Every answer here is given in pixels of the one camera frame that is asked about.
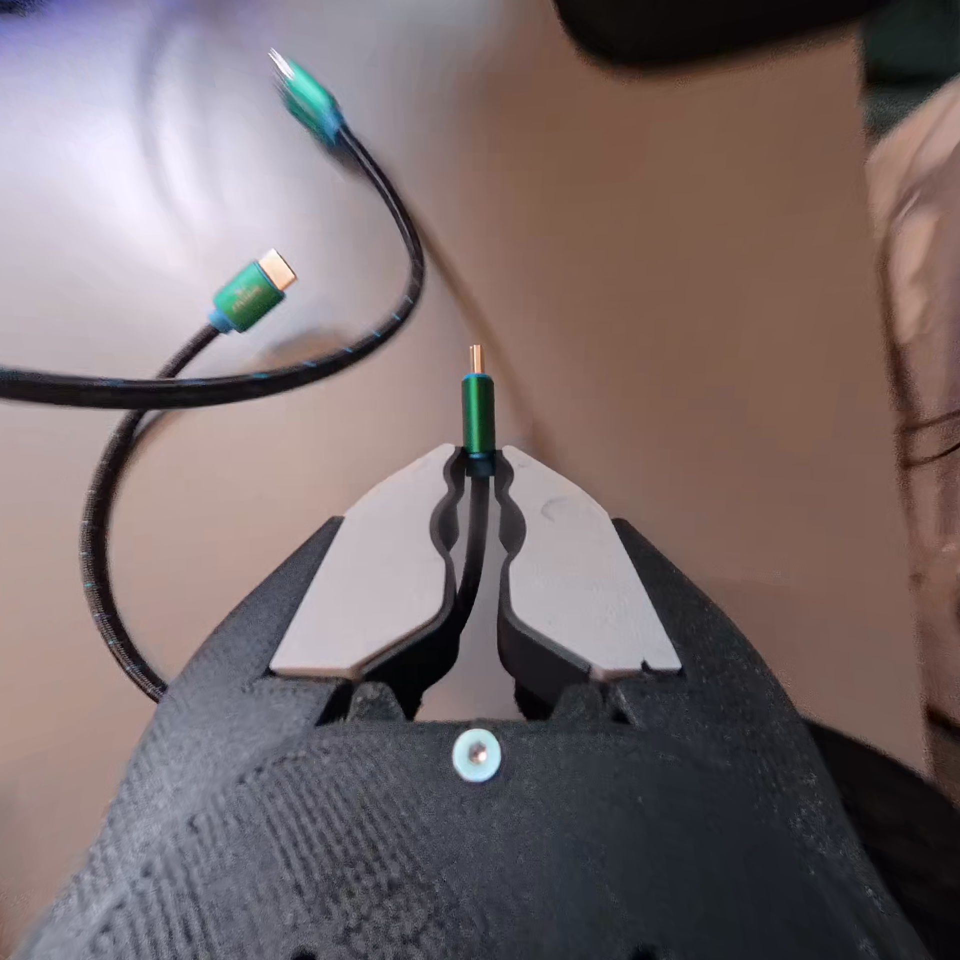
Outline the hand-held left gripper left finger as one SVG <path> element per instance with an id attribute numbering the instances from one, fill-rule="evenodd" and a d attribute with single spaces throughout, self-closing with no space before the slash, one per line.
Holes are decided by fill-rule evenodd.
<path id="1" fill-rule="evenodd" d="M 443 443 L 370 489 L 342 517 L 270 661 L 281 677 L 359 679 L 444 606 L 448 548 L 431 520 L 449 492 Z"/>

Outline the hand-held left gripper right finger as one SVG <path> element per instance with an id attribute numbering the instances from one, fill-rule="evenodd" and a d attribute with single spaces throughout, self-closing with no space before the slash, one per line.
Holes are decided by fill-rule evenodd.
<path id="1" fill-rule="evenodd" d="M 518 681 L 677 674 L 681 660 L 607 511 L 514 446 L 500 452 L 501 661 Z"/>

